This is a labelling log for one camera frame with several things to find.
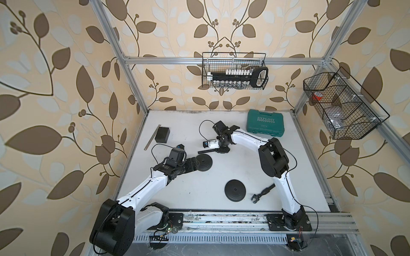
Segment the black microphone stand pole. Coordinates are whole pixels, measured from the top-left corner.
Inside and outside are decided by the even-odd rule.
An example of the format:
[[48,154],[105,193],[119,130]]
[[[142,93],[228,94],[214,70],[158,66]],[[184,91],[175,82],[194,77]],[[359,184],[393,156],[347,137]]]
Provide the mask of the black microphone stand pole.
[[220,153],[220,154],[227,154],[230,151],[228,147],[223,147],[223,148],[213,148],[213,149],[206,149],[206,150],[201,150],[198,151],[198,154],[206,154],[206,153]]

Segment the black round stand base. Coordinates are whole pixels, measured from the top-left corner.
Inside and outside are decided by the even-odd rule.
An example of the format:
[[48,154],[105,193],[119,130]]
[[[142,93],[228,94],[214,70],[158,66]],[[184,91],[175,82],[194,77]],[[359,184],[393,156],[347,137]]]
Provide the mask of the black round stand base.
[[196,157],[196,160],[198,162],[198,164],[197,164],[197,170],[198,171],[205,172],[205,171],[208,171],[208,170],[211,169],[213,161],[212,161],[212,158],[209,155],[199,154]]

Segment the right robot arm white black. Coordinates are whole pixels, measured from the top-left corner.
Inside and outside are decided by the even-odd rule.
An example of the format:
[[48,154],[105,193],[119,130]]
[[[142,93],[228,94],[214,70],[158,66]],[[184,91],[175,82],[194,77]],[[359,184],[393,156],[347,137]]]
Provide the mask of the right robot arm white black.
[[219,121],[212,126],[217,137],[214,140],[204,141],[203,147],[212,152],[226,154],[230,151],[229,145],[241,145],[258,152],[263,172],[273,178],[275,188],[281,201],[283,214],[282,226],[289,231],[312,231],[311,222],[305,212],[306,206],[299,203],[288,175],[289,158],[285,148],[277,138],[261,138],[233,125],[227,127]]

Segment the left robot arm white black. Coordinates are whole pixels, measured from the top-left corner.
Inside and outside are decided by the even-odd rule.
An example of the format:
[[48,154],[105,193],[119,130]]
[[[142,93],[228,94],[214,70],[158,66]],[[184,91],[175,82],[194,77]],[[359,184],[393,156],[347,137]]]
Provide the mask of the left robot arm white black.
[[168,230],[173,224],[169,220],[169,209],[149,201],[177,176],[198,169],[199,161],[195,157],[179,162],[167,157],[151,168],[151,176],[133,191],[117,200],[106,200],[90,235],[93,249],[103,250],[99,255],[122,256],[142,232],[150,228]]

